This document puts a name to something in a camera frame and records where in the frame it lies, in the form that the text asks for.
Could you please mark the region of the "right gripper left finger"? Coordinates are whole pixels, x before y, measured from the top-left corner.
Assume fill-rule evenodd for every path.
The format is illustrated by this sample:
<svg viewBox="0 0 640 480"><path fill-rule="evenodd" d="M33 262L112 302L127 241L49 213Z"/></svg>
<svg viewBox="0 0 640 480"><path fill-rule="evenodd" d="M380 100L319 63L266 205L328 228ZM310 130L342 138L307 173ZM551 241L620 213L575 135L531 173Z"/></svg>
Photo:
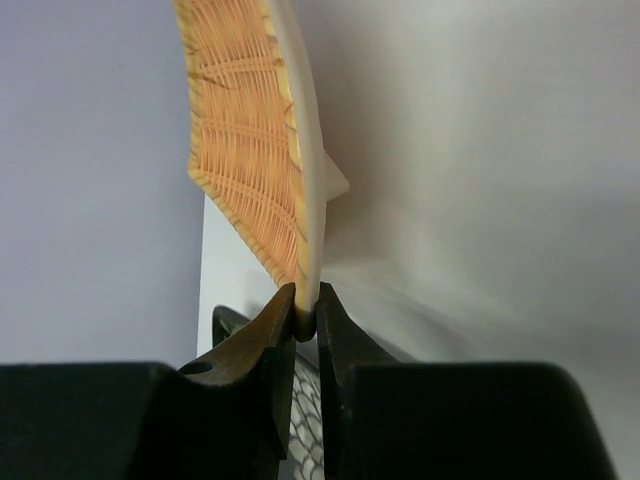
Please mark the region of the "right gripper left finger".
<svg viewBox="0 0 640 480"><path fill-rule="evenodd" d="M199 433L215 479L276 479L287 457L296 342L295 286L180 369L201 386Z"/></svg>

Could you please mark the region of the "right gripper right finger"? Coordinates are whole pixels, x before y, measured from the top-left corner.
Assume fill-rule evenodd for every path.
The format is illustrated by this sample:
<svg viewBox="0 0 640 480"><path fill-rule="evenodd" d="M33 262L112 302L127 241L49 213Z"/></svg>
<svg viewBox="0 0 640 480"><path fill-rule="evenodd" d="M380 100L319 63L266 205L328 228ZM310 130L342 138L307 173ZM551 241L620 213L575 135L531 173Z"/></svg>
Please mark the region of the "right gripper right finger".
<svg viewBox="0 0 640 480"><path fill-rule="evenodd" d="M329 479L408 479L415 473L410 395L415 365L387 352L320 285L316 304L325 474Z"/></svg>

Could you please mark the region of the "fan-shaped woven plate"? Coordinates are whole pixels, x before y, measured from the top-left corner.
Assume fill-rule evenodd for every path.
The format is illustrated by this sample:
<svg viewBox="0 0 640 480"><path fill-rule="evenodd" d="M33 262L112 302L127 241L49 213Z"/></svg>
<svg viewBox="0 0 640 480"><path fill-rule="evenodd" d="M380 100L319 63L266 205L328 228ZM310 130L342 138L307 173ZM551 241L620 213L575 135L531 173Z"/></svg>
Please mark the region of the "fan-shaped woven plate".
<svg viewBox="0 0 640 480"><path fill-rule="evenodd" d="M188 82L190 178L275 284L295 288L310 340L328 203L349 182L326 152L312 69L287 1L178 1Z"/></svg>

